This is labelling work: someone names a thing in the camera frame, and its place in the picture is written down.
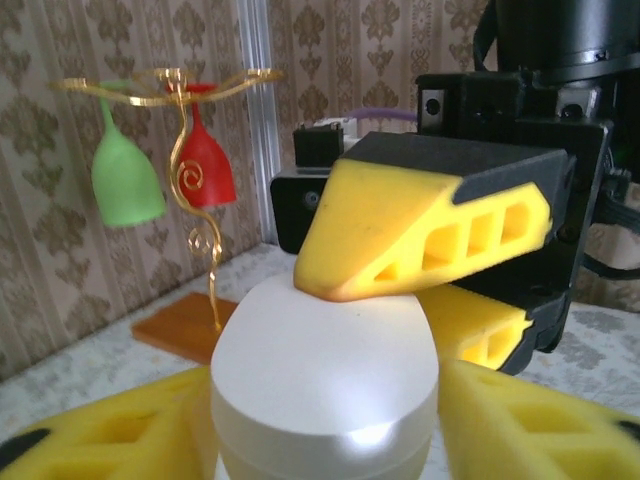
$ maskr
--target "patterned tablecloth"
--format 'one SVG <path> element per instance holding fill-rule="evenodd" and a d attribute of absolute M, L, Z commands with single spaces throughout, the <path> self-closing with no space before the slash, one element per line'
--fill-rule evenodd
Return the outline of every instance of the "patterned tablecloth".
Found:
<path fill-rule="evenodd" d="M 221 268 L 219 295 L 239 301 L 293 262 L 280 249 L 260 245 Z M 44 417 L 192 367 L 134 341 L 130 326 L 189 292 L 205 293 L 205 287 L 204 280 L 195 280 L 0 384 L 0 442 Z M 536 353 L 521 376 L 640 416 L 640 316 L 574 304 L 559 347 Z M 423 478 L 449 478 L 439 433 Z"/>

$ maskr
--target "beige wall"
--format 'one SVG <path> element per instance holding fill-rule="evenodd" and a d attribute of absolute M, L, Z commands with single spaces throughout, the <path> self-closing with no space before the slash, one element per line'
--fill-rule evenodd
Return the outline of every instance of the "beige wall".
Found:
<path fill-rule="evenodd" d="M 110 230 L 89 170 L 102 135 L 96 99 L 52 93 L 63 77 L 127 78 L 187 66 L 204 81 L 241 68 L 233 0 L 13 0 L 0 8 L 0 379 L 201 274 L 186 248 L 195 218 L 171 203 L 138 228 Z M 205 120 L 229 155 L 239 201 L 216 212 L 229 253 L 260 238 L 241 96 Z M 114 108 L 164 183 L 170 109 Z"/>

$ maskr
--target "purple wire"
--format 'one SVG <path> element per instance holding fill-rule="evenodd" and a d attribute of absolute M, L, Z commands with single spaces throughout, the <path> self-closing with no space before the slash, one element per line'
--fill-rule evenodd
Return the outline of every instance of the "purple wire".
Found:
<path fill-rule="evenodd" d="M 417 122 L 418 115 L 408 110 L 400 110 L 398 108 L 384 107 L 364 107 L 352 110 L 345 115 L 347 118 L 355 118 L 363 120 L 365 118 L 388 118 L 394 120 L 402 120 L 405 122 Z"/>

